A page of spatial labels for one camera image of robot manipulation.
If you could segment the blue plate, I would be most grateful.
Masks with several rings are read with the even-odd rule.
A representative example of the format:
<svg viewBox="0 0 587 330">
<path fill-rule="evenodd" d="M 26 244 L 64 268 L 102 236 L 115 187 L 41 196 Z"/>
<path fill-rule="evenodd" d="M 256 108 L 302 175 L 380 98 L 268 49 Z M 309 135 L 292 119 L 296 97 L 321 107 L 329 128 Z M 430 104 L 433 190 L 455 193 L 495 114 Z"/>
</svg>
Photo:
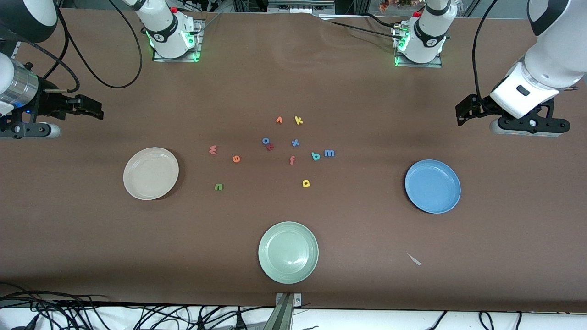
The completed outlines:
<svg viewBox="0 0 587 330">
<path fill-rule="evenodd" d="M 411 165 L 405 174 L 404 189 L 417 208 L 433 215 L 455 208 L 462 192 L 456 172 L 436 159 L 422 159 Z"/>
</svg>

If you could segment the brown table cover sheet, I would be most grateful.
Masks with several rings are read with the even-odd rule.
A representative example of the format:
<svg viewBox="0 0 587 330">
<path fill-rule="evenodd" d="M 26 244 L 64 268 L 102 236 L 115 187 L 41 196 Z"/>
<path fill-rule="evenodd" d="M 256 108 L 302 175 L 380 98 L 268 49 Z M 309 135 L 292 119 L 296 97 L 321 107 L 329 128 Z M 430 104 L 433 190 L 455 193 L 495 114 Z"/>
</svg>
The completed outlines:
<svg viewBox="0 0 587 330">
<path fill-rule="evenodd" d="M 152 62 L 144 43 L 141 76 L 119 90 L 69 51 L 105 117 L 0 140 L 0 281 L 140 303 L 268 306 L 291 291 L 312 308 L 587 311 L 587 86 L 556 98 L 571 124 L 558 138 L 493 134 L 490 117 L 457 126 L 477 25 L 456 20 L 443 67 L 427 69 L 395 67 L 384 37 L 308 14 L 222 13 L 199 62 Z M 179 163 L 156 200 L 123 184 L 146 148 Z M 405 193 L 427 159 L 460 180 L 449 212 Z M 285 221 L 319 246 L 291 285 L 258 261 Z"/>
</svg>

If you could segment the pale green plate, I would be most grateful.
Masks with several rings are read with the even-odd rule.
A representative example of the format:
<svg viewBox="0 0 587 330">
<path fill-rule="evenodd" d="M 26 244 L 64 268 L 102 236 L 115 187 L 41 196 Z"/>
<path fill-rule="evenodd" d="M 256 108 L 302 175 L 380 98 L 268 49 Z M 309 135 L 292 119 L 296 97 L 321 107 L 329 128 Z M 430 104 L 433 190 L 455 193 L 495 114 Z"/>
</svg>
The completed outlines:
<svg viewBox="0 0 587 330">
<path fill-rule="evenodd" d="M 301 223 L 277 223 L 264 232 L 259 242 L 260 266 L 277 283 L 291 285 L 306 280 L 318 259 L 316 236 Z"/>
</svg>

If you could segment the beige brown plate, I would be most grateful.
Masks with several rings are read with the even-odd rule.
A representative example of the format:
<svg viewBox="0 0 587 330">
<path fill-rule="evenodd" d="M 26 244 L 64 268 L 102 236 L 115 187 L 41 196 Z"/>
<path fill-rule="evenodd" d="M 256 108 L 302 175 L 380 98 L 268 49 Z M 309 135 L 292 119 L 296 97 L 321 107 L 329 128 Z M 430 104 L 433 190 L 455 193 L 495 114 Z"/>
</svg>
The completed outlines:
<svg viewBox="0 0 587 330">
<path fill-rule="evenodd" d="M 127 162 L 123 171 L 124 188 L 136 199 L 156 200 L 174 188 L 179 178 L 179 163 L 165 148 L 145 148 Z"/>
</svg>

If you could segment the grey metal box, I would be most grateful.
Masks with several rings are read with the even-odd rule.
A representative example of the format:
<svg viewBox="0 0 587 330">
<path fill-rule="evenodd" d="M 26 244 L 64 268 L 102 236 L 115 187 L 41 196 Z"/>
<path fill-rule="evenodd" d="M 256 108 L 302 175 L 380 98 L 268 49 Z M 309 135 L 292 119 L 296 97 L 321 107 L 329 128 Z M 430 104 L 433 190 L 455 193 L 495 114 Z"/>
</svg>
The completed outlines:
<svg viewBox="0 0 587 330">
<path fill-rule="evenodd" d="M 268 13 L 310 13 L 335 15 L 335 0 L 268 0 Z"/>
</svg>

